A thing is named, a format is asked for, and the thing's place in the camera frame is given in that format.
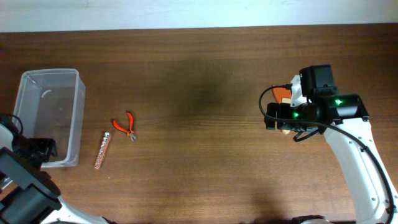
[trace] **green led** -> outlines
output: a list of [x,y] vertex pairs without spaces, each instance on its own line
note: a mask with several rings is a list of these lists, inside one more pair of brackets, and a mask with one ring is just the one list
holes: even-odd
[[339,99],[335,100],[335,102],[336,102],[337,106],[343,103],[343,102],[342,102],[341,100],[339,100]]

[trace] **wooden table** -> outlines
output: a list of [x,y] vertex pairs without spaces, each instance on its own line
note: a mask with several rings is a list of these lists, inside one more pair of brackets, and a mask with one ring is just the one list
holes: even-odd
[[[303,67],[330,63],[358,93],[398,186],[398,24],[0,34],[0,100],[12,112],[21,75],[75,68],[86,85],[76,167],[47,170],[76,207],[119,223],[238,223],[320,214],[354,219],[323,136],[267,131],[257,100]],[[268,94],[266,101],[272,101]],[[136,143],[110,119],[135,114]],[[93,164],[100,139],[113,140]]]

